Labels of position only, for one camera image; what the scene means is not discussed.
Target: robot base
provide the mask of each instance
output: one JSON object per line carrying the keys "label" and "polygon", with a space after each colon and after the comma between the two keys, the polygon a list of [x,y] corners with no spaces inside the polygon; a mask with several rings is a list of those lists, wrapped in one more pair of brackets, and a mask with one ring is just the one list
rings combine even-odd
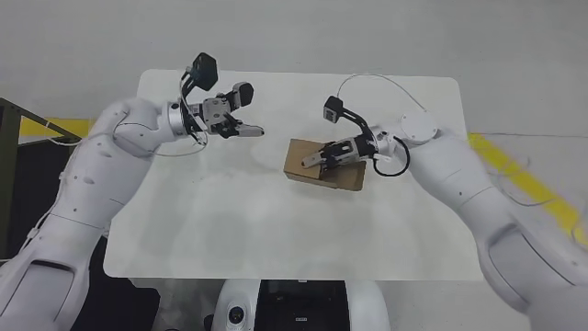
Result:
{"label": "robot base", "polygon": [[207,331],[390,331],[374,281],[227,280]]}

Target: black cable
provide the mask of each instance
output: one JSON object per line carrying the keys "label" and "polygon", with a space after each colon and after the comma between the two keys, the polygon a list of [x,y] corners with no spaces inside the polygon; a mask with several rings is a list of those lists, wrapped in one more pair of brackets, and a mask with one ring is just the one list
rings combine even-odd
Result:
{"label": "black cable", "polygon": [[404,143],[403,140],[401,140],[400,138],[398,138],[396,136],[393,136],[392,138],[394,140],[396,140],[396,142],[400,143],[402,145],[402,147],[404,148],[404,152],[406,153],[406,165],[398,173],[385,174],[385,173],[382,173],[381,171],[379,171],[378,160],[376,160],[375,158],[372,158],[372,161],[374,162],[374,170],[376,171],[376,173],[378,173],[379,176],[382,176],[382,177],[399,177],[402,174],[404,174],[406,172],[406,170],[408,170],[408,166],[411,164],[411,154],[408,152],[408,146],[406,145],[406,143]]}

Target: floor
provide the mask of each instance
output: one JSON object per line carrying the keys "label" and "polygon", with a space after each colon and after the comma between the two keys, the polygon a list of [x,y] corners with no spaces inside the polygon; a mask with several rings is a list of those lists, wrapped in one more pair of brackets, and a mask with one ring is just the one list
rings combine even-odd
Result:
{"label": "floor", "polygon": [[[228,70],[451,76],[469,131],[583,197],[588,0],[0,0],[0,13],[1,96],[43,116],[95,117],[144,70],[200,51]],[[221,285],[151,282],[167,294],[156,330],[198,329]],[[527,329],[483,283],[382,288],[395,330]]]}

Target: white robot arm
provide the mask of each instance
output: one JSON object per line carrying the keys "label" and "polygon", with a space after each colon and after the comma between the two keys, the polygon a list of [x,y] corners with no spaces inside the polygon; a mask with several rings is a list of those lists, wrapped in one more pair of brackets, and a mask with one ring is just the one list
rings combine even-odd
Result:
{"label": "white robot arm", "polygon": [[77,146],[42,226],[0,268],[0,330],[72,327],[87,295],[94,248],[141,185],[162,143],[199,131],[224,138],[263,135],[260,127],[231,115],[251,102],[251,85],[240,83],[227,94],[188,105],[190,87],[209,90],[216,83],[216,63],[200,54],[184,78],[176,102],[156,106],[135,98],[111,105]]}
{"label": "white robot arm", "polygon": [[534,331],[588,329],[586,253],[564,233],[529,230],[465,141],[440,131],[426,111],[404,114],[392,125],[368,127],[343,101],[330,97],[324,117],[349,119],[362,134],[328,143],[306,157],[304,165],[329,169],[372,158],[384,175],[378,159],[399,156],[405,164],[400,174],[408,169],[469,227],[484,278],[505,302],[529,316]]}

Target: white cable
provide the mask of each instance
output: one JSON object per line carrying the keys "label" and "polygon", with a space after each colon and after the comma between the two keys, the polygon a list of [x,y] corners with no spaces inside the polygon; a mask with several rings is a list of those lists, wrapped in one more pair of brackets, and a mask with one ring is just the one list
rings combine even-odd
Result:
{"label": "white cable", "polygon": [[51,124],[51,122],[47,120],[47,123],[45,124],[45,128],[43,129],[43,139],[45,139],[49,142],[55,143],[59,146],[73,147],[73,146],[77,146],[78,144],[82,143],[82,141],[84,140],[84,138],[82,138],[82,139],[80,139],[80,141],[74,142],[74,143],[63,143],[63,142],[55,141],[51,137],[47,136],[47,129],[49,128],[49,124]]}
{"label": "white cable", "polygon": [[392,82],[392,83],[393,83],[394,85],[396,85],[396,86],[397,86],[399,89],[401,89],[401,90],[402,90],[402,91],[403,91],[403,92],[406,94],[406,96],[410,97],[410,98],[411,98],[411,100],[412,100],[412,101],[414,101],[414,103],[415,103],[416,105],[418,105],[418,106],[419,106],[419,108],[421,108],[423,111],[426,111],[426,108],[424,108],[424,106],[423,106],[423,105],[421,105],[421,103],[420,103],[420,102],[418,102],[418,101],[416,100],[416,98],[414,98],[414,97],[413,97],[413,95],[411,95],[411,94],[410,94],[410,92],[408,92],[408,91],[407,91],[407,90],[406,90],[404,87],[402,87],[402,86],[401,86],[400,84],[398,84],[396,81],[393,81],[393,80],[391,80],[390,78],[388,78],[386,75],[382,75],[382,74],[372,74],[372,73],[358,73],[358,74],[351,74],[351,75],[349,75],[349,76],[348,76],[348,77],[347,77],[347,78],[346,78],[346,79],[345,79],[345,80],[344,80],[344,81],[341,83],[341,85],[339,85],[339,89],[337,90],[337,98],[339,98],[339,94],[341,93],[341,88],[343,87],[343,85],[344,85],[344,84],[346,84],[346,83],[347,83],[347,81],[349,81],[349,80],[351,80],[351,79],[353,79],[353,78],[359,77],[359,76],[368,76],[368,75],[370,75],[370,76],[374,76],[374,77],[379,77],[379,78],[385,79],[385,80],[387,80],[387,81],[389,81],[389,82]]}

